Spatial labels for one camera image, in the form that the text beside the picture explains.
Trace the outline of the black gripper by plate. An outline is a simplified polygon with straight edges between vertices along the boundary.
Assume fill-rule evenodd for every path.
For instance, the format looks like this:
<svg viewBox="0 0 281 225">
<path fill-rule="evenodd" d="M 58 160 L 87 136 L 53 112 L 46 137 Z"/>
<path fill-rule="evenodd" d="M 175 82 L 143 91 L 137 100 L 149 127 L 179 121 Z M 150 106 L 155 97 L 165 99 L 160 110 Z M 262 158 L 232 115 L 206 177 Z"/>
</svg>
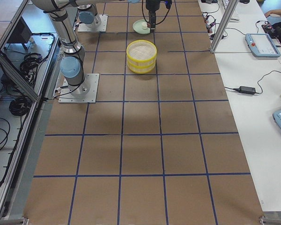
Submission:
<svg viewBox="0 0 281 225">
<path fill-rule="evenodd" d="M 155 31 L 155 23 L 156 23 L 156 11 L 160 9 L 161 2 L 164 2 L 167 12 L 164 16 L 164 18 L 159 22 L 163 23 L 163 21 L 168 16 L 168 13 L 170 12 L 171 6 L 172 6 L 172 0 L 147 0 L 146 1 L 146 9 L 148 10 L 148 21 L 150 26 L 150 32 Z"/>
</svg>

